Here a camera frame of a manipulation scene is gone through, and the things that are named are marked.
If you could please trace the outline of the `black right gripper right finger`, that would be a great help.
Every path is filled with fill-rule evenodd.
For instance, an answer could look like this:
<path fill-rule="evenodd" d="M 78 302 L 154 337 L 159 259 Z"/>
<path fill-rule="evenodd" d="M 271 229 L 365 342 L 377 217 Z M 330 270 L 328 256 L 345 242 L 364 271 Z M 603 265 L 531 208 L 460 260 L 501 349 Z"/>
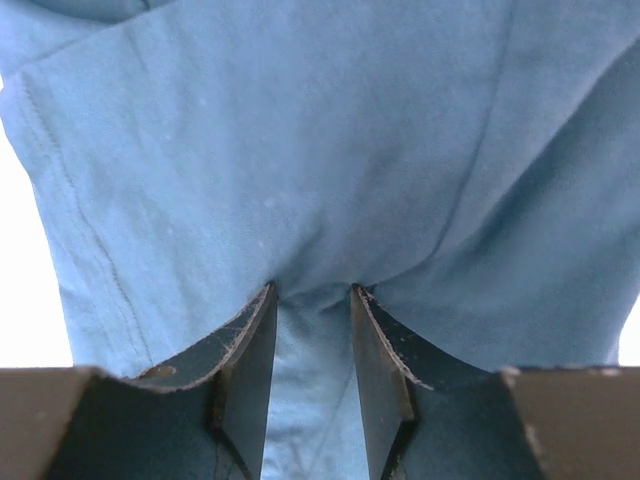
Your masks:
<path fill-rule="evenodd" d="M 635 479 L 635 367 L 487 372 L 398 322 L 363 287 L 351 318 L 373 479 Z"/>

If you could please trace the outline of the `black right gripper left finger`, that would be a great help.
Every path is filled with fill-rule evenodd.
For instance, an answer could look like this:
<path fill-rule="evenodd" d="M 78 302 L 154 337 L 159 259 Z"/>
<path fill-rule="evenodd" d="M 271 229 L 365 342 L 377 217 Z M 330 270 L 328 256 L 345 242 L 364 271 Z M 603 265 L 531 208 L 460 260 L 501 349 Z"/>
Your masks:
<path fill-rule="evenodd" d="M 135 378 L 98 367 L 1 372 L 5 479 L 256 479 L 276 340 L 273 285 Z"/>

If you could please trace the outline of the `blue t shirt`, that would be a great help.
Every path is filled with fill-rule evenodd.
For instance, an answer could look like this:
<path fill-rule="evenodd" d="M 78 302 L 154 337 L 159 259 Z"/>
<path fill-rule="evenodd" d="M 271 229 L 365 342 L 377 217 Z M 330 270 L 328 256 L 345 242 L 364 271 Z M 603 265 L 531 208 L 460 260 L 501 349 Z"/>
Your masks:
<path fill-rule="evenodd" d="M 74 360 L 280 296 L 266 479 L 364 479 L 348 296 L 480 368 L 612 364 L 639 294 L 635 1 L 5 1 L 1 118 Z"/>

